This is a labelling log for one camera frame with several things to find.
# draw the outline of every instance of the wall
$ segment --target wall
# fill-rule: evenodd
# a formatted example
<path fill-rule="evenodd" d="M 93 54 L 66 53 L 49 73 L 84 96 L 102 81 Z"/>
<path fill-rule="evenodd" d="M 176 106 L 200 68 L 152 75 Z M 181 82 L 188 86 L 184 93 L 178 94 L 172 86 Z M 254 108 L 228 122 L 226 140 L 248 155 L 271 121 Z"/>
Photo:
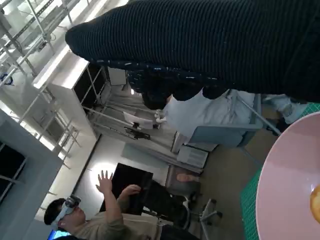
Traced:
<path fill-rule="evenodd" d="M 23 240 L 46 240 L 50 233 L 50 226 L 44 225 L 43 221 L 34 219 L 25 233 Z"/>
<path fill-rule="evenodd" d="M 114 172 L 117 163 L 152 172 L 154 179 L 161 184 L 165 183 L 169 167 L 165 162 L 124 141 L 102 136 L 75 190 L 75 195 L 81 198 L 80 207 L 84 210 L 87 219 L 99 212 L 103 202 L 103 195 L 95 186 L 98 183 L 98 174 L 101 170 Z"/>

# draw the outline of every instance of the green cutting mat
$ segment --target green cutting mat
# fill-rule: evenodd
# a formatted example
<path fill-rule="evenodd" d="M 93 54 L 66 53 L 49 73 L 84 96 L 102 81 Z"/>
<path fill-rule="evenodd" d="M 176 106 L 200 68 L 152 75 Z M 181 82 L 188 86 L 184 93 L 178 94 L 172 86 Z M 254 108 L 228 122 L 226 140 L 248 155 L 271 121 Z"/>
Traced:
<path fill-rule="evenodd" d="M 241 193 L 242 220 L 245 240 L 258 240 L 256 225 L 256 195 L 261 169 L 256 172 L 252 180 Z"/>
<path fill-rule="evenodd" d="M 307 116 L 309 114 L 320 112 L 320 103 L 309 103 L 301 117 Z"/>

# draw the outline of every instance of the pink plate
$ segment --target pink plate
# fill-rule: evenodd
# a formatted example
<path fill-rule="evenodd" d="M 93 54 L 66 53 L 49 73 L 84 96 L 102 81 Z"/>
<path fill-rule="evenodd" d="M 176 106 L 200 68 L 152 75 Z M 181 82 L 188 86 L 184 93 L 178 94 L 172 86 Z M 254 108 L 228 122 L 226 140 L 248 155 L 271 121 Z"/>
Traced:
<path fill-rule="evenodd" d="M 310 194 L 320 184 L 320 112 L 291 125 L 262 168 L 256 195 L 260 240 L 319 240 Z"/>

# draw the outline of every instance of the hand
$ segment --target hand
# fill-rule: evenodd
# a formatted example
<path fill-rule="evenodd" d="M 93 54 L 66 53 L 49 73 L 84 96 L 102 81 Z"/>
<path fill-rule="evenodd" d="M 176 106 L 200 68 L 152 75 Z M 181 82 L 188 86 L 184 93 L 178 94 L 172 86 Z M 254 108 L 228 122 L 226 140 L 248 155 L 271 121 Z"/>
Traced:
<path fill-rule="evenodd" d="M 138 194 L 140 193 L 140 191 L 141 191 L 141 187 L 139 187 L 138 185 L 132 184 L 127 186 L 125 189 L 123 189 L 119 197 L 128 197 L 131 195 Z"/>
<path fill-rule="evenodd" d="M 113 173 L 111 173 L 110 178 L 108 178 L 108 171 L 105 171 L 105 175 L 104 171 L 101 171 L 101 176 L 98 174 L 99 185 L 95 185 L 96 189 L 102 194 L 110 193 L 112 190 L 112 177 Z"/>

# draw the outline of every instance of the black monitor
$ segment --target black monitor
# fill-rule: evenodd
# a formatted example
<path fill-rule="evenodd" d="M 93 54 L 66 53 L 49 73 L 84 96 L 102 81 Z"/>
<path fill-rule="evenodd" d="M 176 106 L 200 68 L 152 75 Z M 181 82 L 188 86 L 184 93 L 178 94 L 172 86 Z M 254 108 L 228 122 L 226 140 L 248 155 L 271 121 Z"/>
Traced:
<path fill-rule="evenodd" d="M 153 173 L 144 171 L 132 166 L 127 166 L 122 163 L 118 163 L 112 178 L 112 193 L 117 199 L 123 189 L 131 184 L 138 185 L 142 188 L 142 191 L 137 195 L 130 196 L 129 208 L 126 211 L 127 214 L 141 215 L 144 208 L 144 198 L 146 191 L 144 189 L 149 186 L 153 177 Z M 100 208 L 100 212 L 106 210 L 105 202 L 103 201 Z"/>

